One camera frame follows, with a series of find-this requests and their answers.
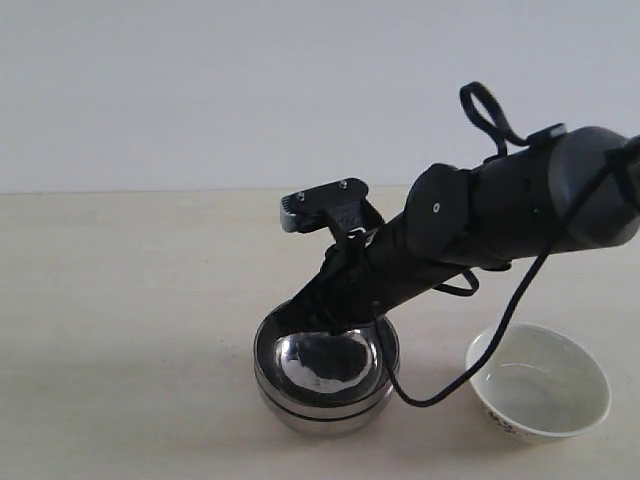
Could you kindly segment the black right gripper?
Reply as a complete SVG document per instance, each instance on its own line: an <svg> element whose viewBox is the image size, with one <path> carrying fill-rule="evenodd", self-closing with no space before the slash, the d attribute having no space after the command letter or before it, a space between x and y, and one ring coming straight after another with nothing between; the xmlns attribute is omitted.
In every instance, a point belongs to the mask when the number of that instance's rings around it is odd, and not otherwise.
<svg viewBox="0 0 640 480"><path fill-rule="evenodd" d="M327 251L320 271L287 303L287 326L333 334L367 327L395 307L435 289L469 297L479 280L468 266L418 257L398 215L343 249Z"/></svg>

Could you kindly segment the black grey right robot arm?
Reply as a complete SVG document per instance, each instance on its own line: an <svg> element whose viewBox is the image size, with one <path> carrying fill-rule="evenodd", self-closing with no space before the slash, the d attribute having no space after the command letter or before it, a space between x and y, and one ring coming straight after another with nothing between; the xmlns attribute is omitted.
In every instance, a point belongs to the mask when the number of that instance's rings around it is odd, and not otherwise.
<svg viewBox="0 0 640 480"><path fill-rule="evenodd" d="M332 232L319 272L285 305L304 331L342 332L473 268L608 248L639 228L639 146L584 127L474 169L435 164L384 220L367 185L347 178L285 197L289 232Z"/></svg>

